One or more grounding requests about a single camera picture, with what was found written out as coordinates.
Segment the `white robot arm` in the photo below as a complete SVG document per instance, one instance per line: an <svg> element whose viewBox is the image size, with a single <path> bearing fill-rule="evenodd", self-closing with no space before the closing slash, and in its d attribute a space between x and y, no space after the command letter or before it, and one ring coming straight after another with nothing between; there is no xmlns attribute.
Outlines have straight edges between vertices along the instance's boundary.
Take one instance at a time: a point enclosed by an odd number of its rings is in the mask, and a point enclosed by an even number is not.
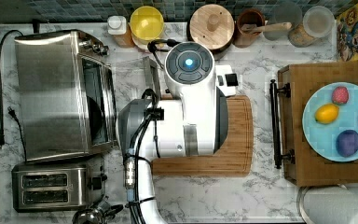
<svg viewBox="0 0 358 224"><path fill-rule="evenodd" d="M156 202L153 160L213 155L227 138L227 99L216 85L214 57L206 47L195 42L173 45L164 78L171 100L147 89L117 118L132 224L167 224Z"/></svg>

